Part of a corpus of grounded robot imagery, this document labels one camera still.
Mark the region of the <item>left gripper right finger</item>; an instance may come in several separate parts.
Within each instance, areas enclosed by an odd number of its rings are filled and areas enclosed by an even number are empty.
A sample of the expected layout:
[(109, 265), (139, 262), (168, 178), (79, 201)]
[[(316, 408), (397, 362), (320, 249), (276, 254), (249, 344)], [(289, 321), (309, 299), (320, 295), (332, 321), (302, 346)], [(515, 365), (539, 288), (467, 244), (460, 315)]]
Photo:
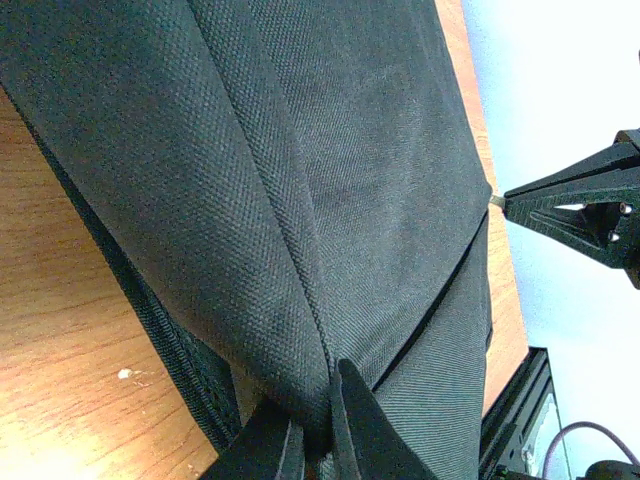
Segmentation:
[(340, 479), (434, 479), (388, 421), (358, 369), (336, 364), (331, 386), (333, 458)]

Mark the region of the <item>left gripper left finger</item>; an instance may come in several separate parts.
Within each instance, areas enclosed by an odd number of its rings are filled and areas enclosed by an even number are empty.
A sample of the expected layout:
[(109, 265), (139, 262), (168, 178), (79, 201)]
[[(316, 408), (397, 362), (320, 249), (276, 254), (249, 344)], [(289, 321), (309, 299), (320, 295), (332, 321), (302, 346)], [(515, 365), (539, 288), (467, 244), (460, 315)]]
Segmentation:
[(200, 476), (206, 480), (304, 478), (303, 429), (269, 399), (256, 407), (231, 447)]

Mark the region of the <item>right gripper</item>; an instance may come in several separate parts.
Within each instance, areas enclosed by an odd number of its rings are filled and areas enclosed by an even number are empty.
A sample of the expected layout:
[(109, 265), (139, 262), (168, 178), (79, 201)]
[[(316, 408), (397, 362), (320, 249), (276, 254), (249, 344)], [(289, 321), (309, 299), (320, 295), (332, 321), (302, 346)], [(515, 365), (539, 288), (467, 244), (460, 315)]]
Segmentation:
[[(622, 188), (548, 188), (623, 169)], [(623, 269), (639, 289), (639, 148), (620, 142), (504, 194), (504, 215), (601, 264)]]

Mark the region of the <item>black student backpack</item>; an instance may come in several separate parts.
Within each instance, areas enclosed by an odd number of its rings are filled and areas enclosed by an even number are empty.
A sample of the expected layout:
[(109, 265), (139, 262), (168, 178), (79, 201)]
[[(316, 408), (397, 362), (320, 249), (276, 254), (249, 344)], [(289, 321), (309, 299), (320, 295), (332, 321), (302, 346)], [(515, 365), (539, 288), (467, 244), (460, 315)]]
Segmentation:
[(431, 1), (5, 1), (1, 84), (219, 454), (336, 364), (479, 475), (491, 193)]

